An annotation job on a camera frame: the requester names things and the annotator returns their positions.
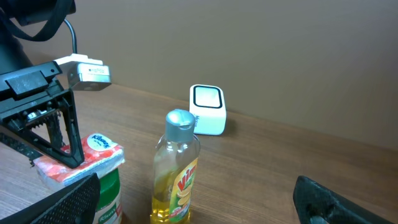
wood grain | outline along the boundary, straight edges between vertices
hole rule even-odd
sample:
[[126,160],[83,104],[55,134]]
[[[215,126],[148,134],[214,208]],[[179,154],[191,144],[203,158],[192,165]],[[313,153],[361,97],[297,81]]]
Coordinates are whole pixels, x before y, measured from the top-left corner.
[[[75,92],[75,100],[82,137],[99,132],[125,147],[123,222],[149,223],[155,145],[165,115],[188,102],[118,85]],[[398,151],[237,113],[228,113],[222,136],[199,139],[192,223],[299,223],[292,200],[298,175],[398,222]],[[51,194],[28,160],[4,145],[0,179],[0,218]]]

beige wall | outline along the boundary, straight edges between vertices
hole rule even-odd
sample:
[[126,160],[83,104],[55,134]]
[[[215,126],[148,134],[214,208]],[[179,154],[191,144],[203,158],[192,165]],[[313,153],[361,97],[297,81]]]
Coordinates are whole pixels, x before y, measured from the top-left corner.
[[[396,0],[77,0],[68,18],[117,84],[184,100],[218,85],[231,111],[398,148]],[[62,26],[24,46],[41,62],[70,41]]]

yellow label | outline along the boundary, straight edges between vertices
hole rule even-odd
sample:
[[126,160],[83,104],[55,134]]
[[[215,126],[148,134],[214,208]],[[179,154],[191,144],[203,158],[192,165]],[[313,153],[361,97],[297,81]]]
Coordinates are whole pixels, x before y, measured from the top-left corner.
[[197,163],[198,158],[181,171],[174,180],[173,191],[170,199],[169,218],[171,222],[181,221],[189,212],[191,191]]

dish soap bottle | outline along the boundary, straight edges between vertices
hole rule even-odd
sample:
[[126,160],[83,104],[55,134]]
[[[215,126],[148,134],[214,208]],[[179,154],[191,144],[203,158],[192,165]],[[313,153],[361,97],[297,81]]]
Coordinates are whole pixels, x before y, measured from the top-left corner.
[[200,143],[195,117],[176,109],[166,116],[166,132],[156,146],[150,222],[187,224]]

pink and white package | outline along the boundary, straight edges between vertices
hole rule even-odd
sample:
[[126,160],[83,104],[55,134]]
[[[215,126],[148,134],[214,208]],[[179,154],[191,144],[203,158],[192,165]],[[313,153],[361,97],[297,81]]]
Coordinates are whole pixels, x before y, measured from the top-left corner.
[[[60,190],[83,177],[97,173],[102,178],[124,163],[123,147],[106,136],[94,133],[81,140],[85,161],[71,169],[43,155],[33,162],[44,183],[52,190]],[[64,146],[68,152],[70,146]]]

